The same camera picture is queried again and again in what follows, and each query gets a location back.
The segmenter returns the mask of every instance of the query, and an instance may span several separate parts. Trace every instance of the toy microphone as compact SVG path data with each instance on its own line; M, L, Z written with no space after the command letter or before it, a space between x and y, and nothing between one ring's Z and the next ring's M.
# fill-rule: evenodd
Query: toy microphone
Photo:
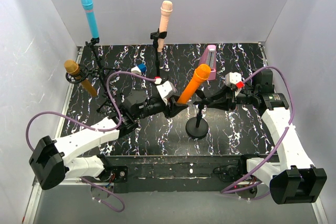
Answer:
M159 27L160 33L162 33L163 31L167 31L169 17L172 11L173 11L173 3L168 0L163 1L162 6L161 6L161 20L160 20L160 27ZM158 40L158 43L159 43L158 52L162 52L163 42L164 42L164 39Z
M96 18L94 17L93 12L93 1L92 0L81 0L82 6L85 10L86 17L88 19L89 27L91 30L92 37L94 39L99 38L98 27L96 23Z
M208 79L211 73L211 68L207 64L201 64L195 69L194 75L189 82L188 86L184 89L178 103L186 104L190 97L195 93L197 88Z
M64 67L65 70L71 75L71 76L75 76L77 74L79 74L79 72L81 71L79 68L79 65L73 61L73 60L67 60L66 62L64 62ZM81 76L75 76L76 79L81 79ZM96 97L97 96L97 91L94 89L94 87L91 85L91 83L89 82L88 79L85 79L84 81L82 81L80 84L82 84L83 88L85 88L92 97Z

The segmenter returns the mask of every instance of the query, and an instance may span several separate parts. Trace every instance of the red tip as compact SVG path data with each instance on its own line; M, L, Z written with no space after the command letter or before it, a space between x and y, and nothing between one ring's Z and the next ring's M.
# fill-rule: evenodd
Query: red tip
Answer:
M244 84L243 84L242 81L240 81L236 84L236 86L237 86L237 88L241 89L244 86Z

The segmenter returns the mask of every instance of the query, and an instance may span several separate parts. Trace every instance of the brown microphone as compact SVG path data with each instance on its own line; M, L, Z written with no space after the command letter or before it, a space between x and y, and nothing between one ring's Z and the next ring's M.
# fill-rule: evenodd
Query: brown microphone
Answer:
M71 75L71 76L75 76L77 74L79 74L80 72L80 68L79 65L73 61L73 60L67 60L66 62L64 62L64 67L65 70ZM92 97L96 97L97 96L97 91L94 89L94 87L91 85L91 83L89 82L88 79L85 79L84 81L82 81L80 84L82 84L83 88L85 88Z
M163 31L167 31L169 17L172 11L173 11L173 3L168 0L163 1L162 6L161 6L161 20L160 20L160 27L159 27L160 33L162 33ZM158 43L159 43L158 52L162 52L163 41L164 39L158 40Z

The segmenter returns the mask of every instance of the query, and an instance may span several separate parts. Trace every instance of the black marble table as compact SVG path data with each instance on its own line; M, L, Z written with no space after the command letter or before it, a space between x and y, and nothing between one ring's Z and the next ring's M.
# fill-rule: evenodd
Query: black marble table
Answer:
M161 65L169 71L170 81L181 93L198 66L206 44L166 45L161 54ZM217 44L216 80L203 84L205 93L215 93L223 85L225 74L239 72L247 78L252 69L265 65L258 44ZM130 71L134 66L145 63L147 69L154 68L154 49L151 45L99 46L102 62L108 67ZM94 57L88 47L84 47L81 64L89 69L95 66ZM81 85L73 89L67 115L88 125L99 122L104 116L96 109L104 102L103 89L97 79L92 80L98 96L91 96ZM146 89L151 95L152 85L129 76L118 76L112 82L112 91L127 95L132 89ZM163 114L140 120L140 126L129 135L94 148L85 155L224 155L224 154L267 154L273 141L257 110L250 105L239 105L236 111L225 112L205 109L204 118L209 124L207 137L193 140L185 132L185 123L197 113L192 105L176 117L166 119ZM62 136L74 133L80 127L65 122Z

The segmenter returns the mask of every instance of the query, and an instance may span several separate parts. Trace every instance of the blue cylinder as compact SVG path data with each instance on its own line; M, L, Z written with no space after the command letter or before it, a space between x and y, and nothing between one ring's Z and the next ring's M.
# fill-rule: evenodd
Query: blue cylinder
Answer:
M96 18L93 12L93 1L92 0L81 0L82 6L86 13L86 18L88 19L89 27L91 30L92 37L94 39L99 38L98 27L96 23Z

